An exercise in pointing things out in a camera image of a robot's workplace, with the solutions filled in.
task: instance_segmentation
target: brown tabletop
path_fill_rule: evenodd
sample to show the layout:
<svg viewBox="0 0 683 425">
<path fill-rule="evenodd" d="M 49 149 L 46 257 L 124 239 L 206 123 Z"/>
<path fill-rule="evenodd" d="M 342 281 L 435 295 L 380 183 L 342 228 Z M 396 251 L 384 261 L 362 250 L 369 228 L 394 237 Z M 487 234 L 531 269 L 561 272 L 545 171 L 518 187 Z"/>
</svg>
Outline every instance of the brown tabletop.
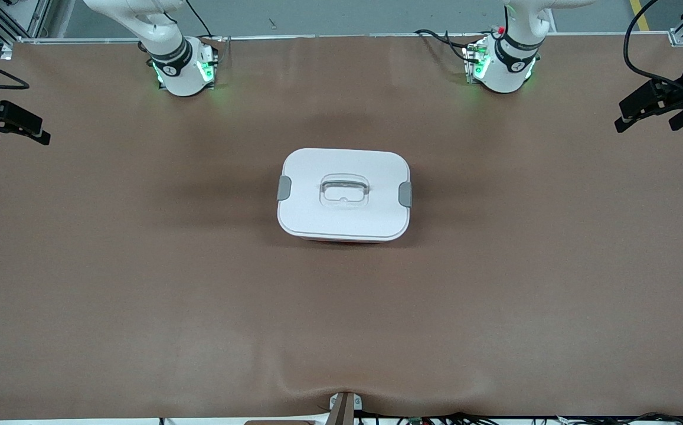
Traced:
<svg viewBox="0 0 683 425">
<path fill-rule="evenodd" d="M 554 36 L 515 94 L 417 38 L 234 41 L 219 84 L 155 87 L 135 45 L 18 45 L 0 91 L 0 419 L 683 414 L 683 130 L 618 135 L 621 36 Z M 683 49 L 633 59 L 677 76 Z M 401 239 L 276 220 L 302 147 L 409 161 Z"/>
</svg>

